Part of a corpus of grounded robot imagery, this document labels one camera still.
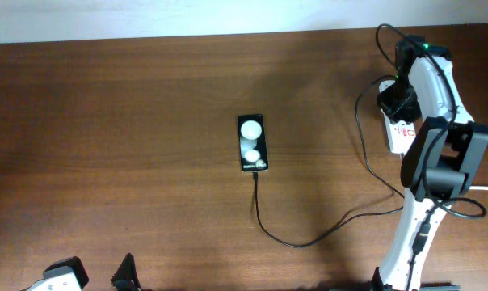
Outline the black smartphone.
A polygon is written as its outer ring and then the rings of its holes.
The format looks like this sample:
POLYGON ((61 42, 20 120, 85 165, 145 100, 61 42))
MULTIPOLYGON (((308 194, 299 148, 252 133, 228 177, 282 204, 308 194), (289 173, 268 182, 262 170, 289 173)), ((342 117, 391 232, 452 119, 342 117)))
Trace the black smartphone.
POLYGON ((243 172, 269 169, 267 139, 262 114, 237 117, 240 164, 243 172))

